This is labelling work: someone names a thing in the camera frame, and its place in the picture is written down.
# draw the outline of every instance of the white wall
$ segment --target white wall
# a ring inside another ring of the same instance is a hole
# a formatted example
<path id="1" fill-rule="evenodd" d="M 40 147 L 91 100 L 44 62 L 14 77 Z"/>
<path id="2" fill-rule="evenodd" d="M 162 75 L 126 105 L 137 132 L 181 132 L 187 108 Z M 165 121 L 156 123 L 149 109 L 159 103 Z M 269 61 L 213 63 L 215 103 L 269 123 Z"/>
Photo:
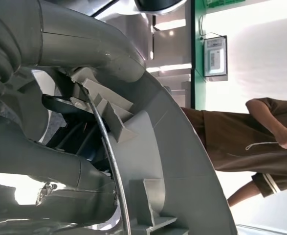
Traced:
<path id="1" fill-rule="evenodd" d="M 228 36 L 228 82 L 206 86 L 206 109 L 247 112 L 255 97 L 287 100 L 287 0 L 270 0 L 207 15 L 206 32 Z M 250 172 L 218 173 L 226 196 L 251 180 Z M 238 223 L 287 231 L 287 191 L 233 207 Z"/>

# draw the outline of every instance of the black plastic part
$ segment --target black plastic part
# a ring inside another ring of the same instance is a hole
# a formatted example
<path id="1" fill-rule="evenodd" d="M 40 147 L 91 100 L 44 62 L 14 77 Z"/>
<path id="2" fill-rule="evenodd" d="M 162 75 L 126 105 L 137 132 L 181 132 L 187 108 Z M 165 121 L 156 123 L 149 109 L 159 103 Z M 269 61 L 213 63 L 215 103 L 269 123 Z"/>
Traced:
<path id="1" fill-rule="evenodd" d="M 109 9 L 109 7 L 114 5 L 115 3 L 118 2 L 118 1 L 119 1 L 119 0 L 112 0 L 109 3 L 107 3 L 106 5 L 103 6 L 101 9 L 99 9 L 98 11 L 94 12 L 94 14 L 91 15 L 91 17 L 97 17 L 97 16 L 100 15 L 100 13 Z"/>
<path id="2" fill-rule="evenodd" d="M 140 11 L 161 11 L 179 3 L 181 0 L 136 0 Z"/>

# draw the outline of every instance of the cable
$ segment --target cable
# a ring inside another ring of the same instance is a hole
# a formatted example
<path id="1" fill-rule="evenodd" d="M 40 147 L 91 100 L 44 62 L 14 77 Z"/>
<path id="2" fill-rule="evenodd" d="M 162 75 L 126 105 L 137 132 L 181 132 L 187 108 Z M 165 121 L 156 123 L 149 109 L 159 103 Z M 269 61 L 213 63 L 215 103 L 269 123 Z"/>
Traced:
<path id="1" fill-rule="evenodd" d="M 222 35 L 220 35 L 220 34 L 217 34 L 217 33 L 213 33 L 213 32 L 209 32 L 209 33 L 205 33 L 204 34 L 203 33 L 203 28 L 202 28 L 202 25 L 203 25 L 203 18 L 204 16 L 202 15 L 199 18 L 199 33 L 200 34 L 200 36 L 203 37 L 203 36 L 205 36 L 205 35 L 208 35 L 208 34 L 215 34 L 215 35 L 217 35 L 217 36 L 220 36 L 220 37 L 223 37 Z"/>
<path id="2" fill-rule="evenodd" d="M 199 72 L 199 70 L 197 70 L 196 68 L 194 68 L 194 70 L 196 70 L 196 72 L 198 72 L 199 73 L 199 75 L 202 78 L 202 79 L 203 79 L 203 81 L 205 81 L 205 82 L 206 82 L 206 79 L 205 78 L 204 78 L 203 76 L 202 76 L 201 75 L 201 73 L 200 72 Z"/>

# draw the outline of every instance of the ceiling light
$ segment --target ceiling light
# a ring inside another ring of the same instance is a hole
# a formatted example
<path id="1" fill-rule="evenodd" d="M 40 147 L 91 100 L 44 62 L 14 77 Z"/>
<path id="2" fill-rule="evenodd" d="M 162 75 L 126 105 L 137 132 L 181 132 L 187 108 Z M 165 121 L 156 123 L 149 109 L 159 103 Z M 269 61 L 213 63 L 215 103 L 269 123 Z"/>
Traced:
<path id="1" fill-rule="evenodd" d="M 173 29 L 173 28 L 180 28 L 180 27 L 183 27 L 183 26 L 186 26 L 186 19 L 158 23 L 158 24 L 156 24 L 155 27 L 159 30 L 163 31 L 163 30 L 168 30 L 168 29 Z"/>

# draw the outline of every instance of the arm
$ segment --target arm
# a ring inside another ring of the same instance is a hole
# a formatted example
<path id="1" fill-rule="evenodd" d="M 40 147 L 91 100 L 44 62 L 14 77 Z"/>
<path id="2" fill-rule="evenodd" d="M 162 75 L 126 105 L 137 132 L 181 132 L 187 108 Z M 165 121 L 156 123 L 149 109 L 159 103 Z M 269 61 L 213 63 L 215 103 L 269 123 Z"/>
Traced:
<path id="1" fill-rule="evenodd" d="M 280 146 L 287 149 L 287 128 L 274 117 L 266 104 L 252 99 L 248 101 L 246 106 L 254 119 L 272 132 Z"/>
<path id="2" fill-rule="evenodd" d="M 245 199 L 258 195 L 260 193 L 260 191 L 256 186 L 256 184 L 254 184 L 253 181 L 251 181 L 245 186 L 239 188 L 228 198 L 228 204 L 229 207 L 232 207 Z"/>

